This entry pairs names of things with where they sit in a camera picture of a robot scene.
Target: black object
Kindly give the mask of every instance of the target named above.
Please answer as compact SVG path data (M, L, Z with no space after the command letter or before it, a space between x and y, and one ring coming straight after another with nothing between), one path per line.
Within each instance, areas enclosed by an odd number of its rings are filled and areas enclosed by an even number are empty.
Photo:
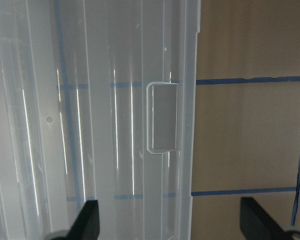
M241 198L240 229L246 240L300 240L300 232L284 231L252 197Z
M100 233L99 207L97 200L86 201L66 237L52 240L97 240Z

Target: plastic container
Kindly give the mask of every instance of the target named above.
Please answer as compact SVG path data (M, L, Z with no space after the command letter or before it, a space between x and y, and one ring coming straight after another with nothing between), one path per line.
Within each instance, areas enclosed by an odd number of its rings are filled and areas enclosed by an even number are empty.
M0 240L186 240L200 0L0 0Z

